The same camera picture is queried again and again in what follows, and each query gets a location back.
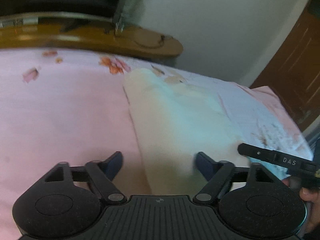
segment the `bed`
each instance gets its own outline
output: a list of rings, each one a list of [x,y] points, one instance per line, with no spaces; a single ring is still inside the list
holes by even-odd
[[[3,239],[20,237],[11,215],[15,200],[61,161],[81,166],[121,151],[124,165],[114,180],[116,186],[127,196],[152,193],[123,89],[128,73],[112,74],[101,60],[104,57],[122,60],[132,69],[149,69],[168,83],[181,82],[212,91],[246,143],[313,158],[301,132],[268,87],[250,90],[164,65],[91,51],[1,50],[0,235]],[[284,169],[265,165],[284,178]]]

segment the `folded cloth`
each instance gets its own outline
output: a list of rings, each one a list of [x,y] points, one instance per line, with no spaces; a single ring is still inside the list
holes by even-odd
[[[151,191],[194,195],[205,180],[193,168],[200,151],[248,167],[242,142],[215,95],[193,85],[166,84],[148,69],[125,76],[124,90]]]

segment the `wall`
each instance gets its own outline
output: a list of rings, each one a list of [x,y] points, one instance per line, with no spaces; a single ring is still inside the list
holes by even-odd
[[[136,22],[184,46],[176,67],[239,82],[257,65],[298,0],[144,0]]]
[[[269,63],[271,58],[280,48],[291,29],[295,25],[297,19],[302,13],[303,9],[306,6],[308,0],[297,0],[294,5],[291,13],[288,18],[284,22],[280,31],[276,35],[276,37],[271,41],[271,43],[267,46],[267,48],[261,53],[260,57],[253,64],[253,66],[247,71],[247,73],[238,81],[239,84],[244,86],[250,86],[253,81],[259,76],[261,71],[265,68],[265,66]]]

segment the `wooden door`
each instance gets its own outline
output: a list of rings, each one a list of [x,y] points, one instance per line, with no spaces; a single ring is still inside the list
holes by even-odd
[[[320,115],[320,0],[310,0],[251,88],[269,86],[301,131]]]

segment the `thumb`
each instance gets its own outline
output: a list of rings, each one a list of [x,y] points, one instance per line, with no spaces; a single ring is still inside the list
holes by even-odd
[[[300,198],[304,201],[316,202],[318,194],[319,192],[313,192],[304,187],[300,190]]]

